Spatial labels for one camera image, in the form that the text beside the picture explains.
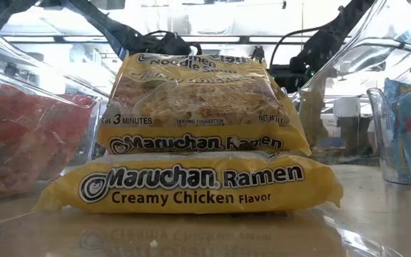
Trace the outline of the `blue beef ramen pack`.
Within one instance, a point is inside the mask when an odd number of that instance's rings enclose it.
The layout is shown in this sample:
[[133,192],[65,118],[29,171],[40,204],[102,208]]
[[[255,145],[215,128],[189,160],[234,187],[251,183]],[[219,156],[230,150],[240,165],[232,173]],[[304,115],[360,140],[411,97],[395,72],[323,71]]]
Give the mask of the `blue beef ramen pack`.
[[395,182],[411,184],[411,84],[386,79],[384,93],[390,107],[390,163],[396,171]]

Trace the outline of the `yellow creamy chicken ramen pack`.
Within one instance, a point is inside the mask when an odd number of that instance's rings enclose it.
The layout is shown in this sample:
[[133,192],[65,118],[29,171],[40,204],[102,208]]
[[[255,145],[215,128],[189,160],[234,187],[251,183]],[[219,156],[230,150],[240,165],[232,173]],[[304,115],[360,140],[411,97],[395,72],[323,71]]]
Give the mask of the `yellow creamy chicken ramen pack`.
[[45,188],[37,211],[255,213],[339,205],[343,187],[322,163],[289,153],[224,151],[110,155]]
[[113,155],[311,153],[293,102],[265,67],[249,58],[223,55],[127,56],[97,141]]

